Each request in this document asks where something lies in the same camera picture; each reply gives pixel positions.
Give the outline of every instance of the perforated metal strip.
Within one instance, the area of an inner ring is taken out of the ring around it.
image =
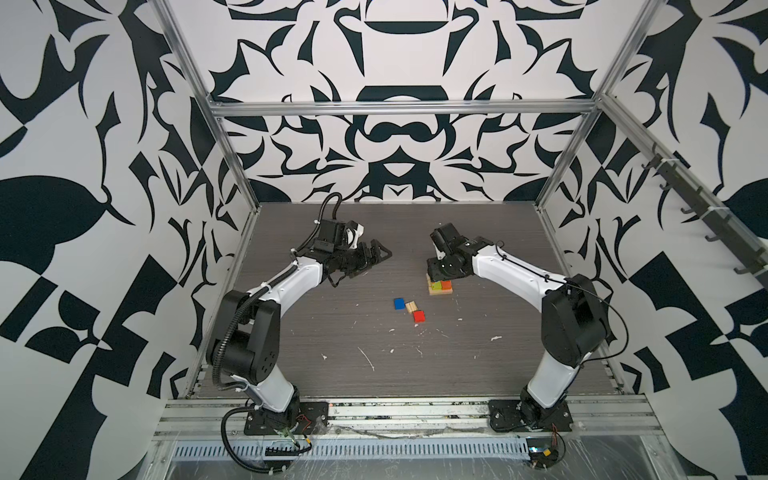
[[[262,458],[264,447],[276,446],[267,440],[233,442],[235,452],[244,458]],[[204,461],[228,458],[221,442],[182,441],[174,460]],[[373,460],[378,458],[509,458],[528,460],[525,439],[320,439],[305,460]]]

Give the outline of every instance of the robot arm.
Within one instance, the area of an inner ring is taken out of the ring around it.
[[[301,247],[291,250],[293,262],[256,288],[233,290],[224,296],[207,347],[214,384],[220,389],[245,391],[257,406],[261,405],[269,425],[277,431],[292,428],[299,415],[298,389],[276,364],[280,318],[324,280],[338,286],[341,279],[360,275],[392,256],[377,240],[371,240],[370,247],[359,241],[362,225],[336,221],[335,210],[334,220],[324,220],[325,203],[313,233]],[[331,275],[337,270],[343,275],[334,282]],[[250,334],[237,328],[245,323],[253,324]],[[223,382],[223,375],[232,381]]]
[[[485,238],[470,240],[460,235],[450,223],[430,237],[437,251],[437,257],[427,260],[432,281],[477,275],[519,295],[541,312],[545,353],[521,394],[520,422],[516,426],[547,426],[548,419],[563,404],[566,389],[581,364],[611,334],[592,282],[582,275],[566,278],[542,270]],[[491,427],[496,429],[494,423],[492,419]]]

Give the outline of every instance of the black and white patterned wall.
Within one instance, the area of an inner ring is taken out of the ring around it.
[[[172,0],[214,101],[590,98],[641,0]],[[534,200],[576,114],[229,118],[261,201]]]
[[[535,200],[578,114],[228,118],[261,201]]]
[[[768,5],[670,0],[620,101],[759,236],[768,237]],[[768,475],[768,292],[601,117],[547,205],[573,273],[629,319],[618,357],[691,475]],[[611,314],[618,351],[624,328]]]
[[[249,208],[144,0],[0,6],[3,478],[131,478]]]

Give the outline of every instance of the gray wooden tabletop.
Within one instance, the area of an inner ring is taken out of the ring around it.
[[[264,204],[235,288],[248,290],[283,269],[317,211],[316,204]],[[503,240],[509,253],[559,272],[531,204],[343,204],[338,218],[362,224],[362,239],[376,238],[393,257],[338,288],[310,290],[285,313],[278,365],[302,395],[520,393],[544,352],[540,313],[476,276],[454,281],[452,295],[430,296],[425,274],[426,259],[435,256],[429,234],[449,222],[467,237]],[[426,321],[414,324],[395,310],[396,297],[415,301]],[[594,362],[570,391],[614,390]],[[219,395],[236,394],[218,392],[206,379],[199,396]]]

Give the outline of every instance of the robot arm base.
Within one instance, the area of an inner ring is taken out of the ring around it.
[[[551,432],[553,426],[558,432],[571,431],[571,411],[565,397],[546,409],[531,397],[528,387],[523,389],[519,400],[491,400],[488,412],[494,432]]]

